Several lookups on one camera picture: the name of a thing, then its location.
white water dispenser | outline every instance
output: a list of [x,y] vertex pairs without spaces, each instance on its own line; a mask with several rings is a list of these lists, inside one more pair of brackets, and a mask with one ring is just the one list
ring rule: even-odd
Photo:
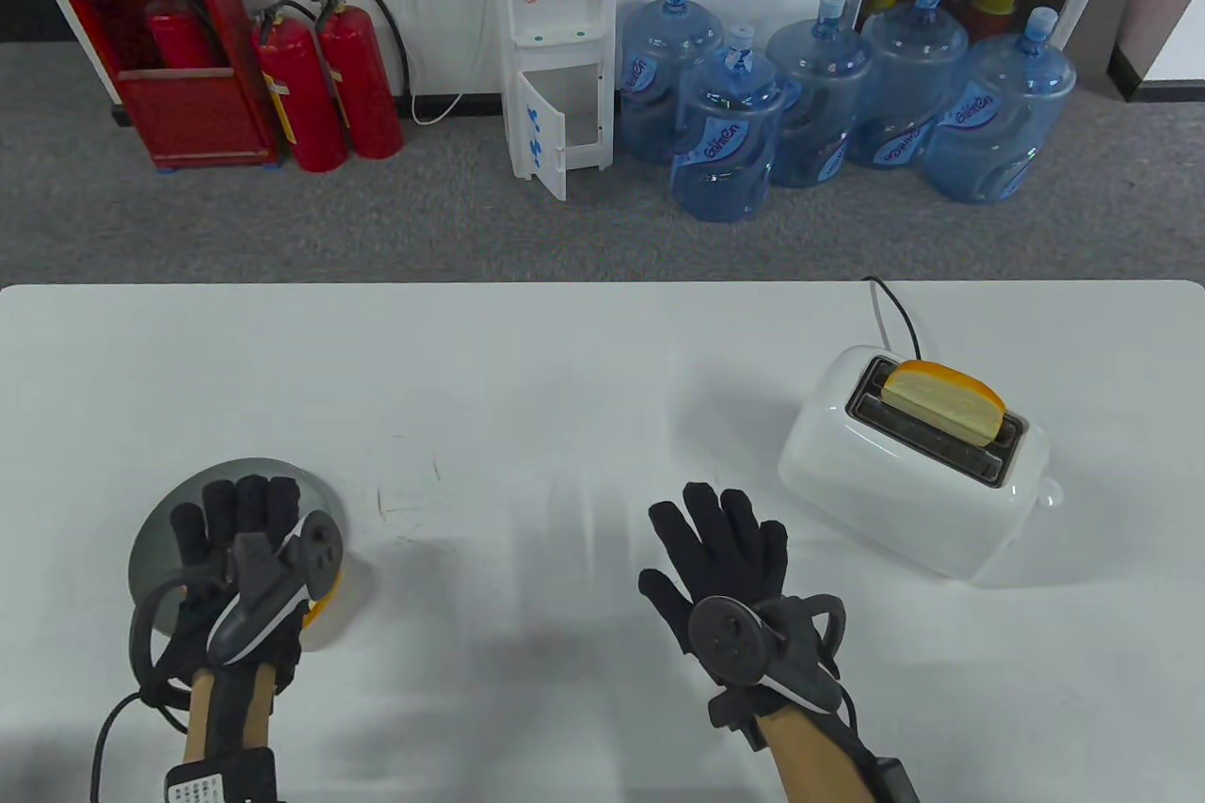
[[511,165],[557,200],[565,174],[611,165],[615,0],[494,0]]

toaster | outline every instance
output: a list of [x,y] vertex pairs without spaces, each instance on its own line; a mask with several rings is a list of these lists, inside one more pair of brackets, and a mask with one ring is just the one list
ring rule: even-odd
[[783,483],[871,540],[930,570],[972,579],[1063,490],[1050,441],[1006,411],[994,441],[969,445],[882,399],[904,358],[857,346],[828,368],[778,461]]

gray plate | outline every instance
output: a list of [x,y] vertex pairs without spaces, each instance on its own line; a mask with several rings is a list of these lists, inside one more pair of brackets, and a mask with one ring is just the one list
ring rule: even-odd
[[[293,480],[298,481],[298,488],[301,490],[298,504],[299,514],[306,515],[315,509],[322,509],[335,518],[346,537],[335,494],[317,476],[274,458],[239,458],[214,464],[198,475],[189,476],[183,483],[169,492],[142,523],[142,529],[139,531],[139,535],[134,540],[134,549],[130,550],[129,584],[130,597],[135,603],[158,586],[166,575],[180,569],[176,534],[171,531],[171,510],[182,502],[200,504],[201,488],[206,483],[214,480],[230,480],[236,483],[247,475],[266,476],[268,479],[292,476]],[[176,628],[176,609],[182,598],[182,591],[167,594],[155,615],[155,631],[167,637],[171,635]]]

black glove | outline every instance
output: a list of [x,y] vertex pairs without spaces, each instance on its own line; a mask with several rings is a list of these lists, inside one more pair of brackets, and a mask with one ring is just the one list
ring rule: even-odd
[[[171,526],[186,573],[189,568],[211,565],[211,573],[224,574],[228,579],[194,585],[181,602],[176,631],[154,664],[151,686],[142,688],[142,699],[148,704],[155,708],[164,704],[163,688],[171,679],[192,685],[200,669],[216,670],[206,643],[213,623],[239,590],[237,574],[230,573],[234,538],[236,533],[265,533],[276,551],[298,522],[299,497],[296,481],[290,477],[276,476],[269,481],[249,475],[237,485],[229,480],[206,485],[201,491],[204,514],[192,502],[172,511]],[[293,681],[301,658],[301,626],[306,610],[305,603],[299,604],[258,647],[236,664],[223,668],[254,673],[260,664],[272,664],[276,667],[276,692],[283,691]]]
[[[782,596],[782,581],[787,575],[787,528],[778,521],[758,522],[748,496],[740,490],[724,490],[717,499],[711,486],[688,483],[682,490],[682,500],[695,529],[672,502],[653,505],[648,517],[689,600],[660,570],[642,570],[639,586],[665,619],[682,651],[693,653],[687,622],[701,599],[728,596],[752,606]],[[715,674],[711,678],[723,685]],[[740,729],[754,749],[760,749],[764,740],[757,729],[756,716],[772,715],[787,704],[786,697],[769,687],[729,688],[712,701],[712,723]]]

round plate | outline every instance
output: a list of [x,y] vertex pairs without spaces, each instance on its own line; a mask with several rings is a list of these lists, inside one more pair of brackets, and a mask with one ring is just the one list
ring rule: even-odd
[[[182,502],[201,503],[201,488],[214,480],[230,480],[236,483],[243,476],[259,475],[292,476],[301,490],[298,502],[298,514],[306,515],[316,509],[325,511],[335,518],[340,529],[345,531],[340,518],[335,494],[317,476],[275,458],[237,458],[214,467],[206,468],[198,475],[189,476],[183,483],[164,496],[163,502],[154,506],[147,516],[130,550],[129,584],[130,598],[136,603],[151,590],[158,586],[165,576],[178,570],[180,551],[176,549],[176,534],[171,529],[171,510]],[[176,609],[183,598],[183,591],[171,592],[163,600],[155,615],[155,631],[170,637],[176,628]]]
[[709,596],[699,600],[687,633],[704,668],[727,684],[753,686],[770,669],[774,650],[762,620],[736,599]]

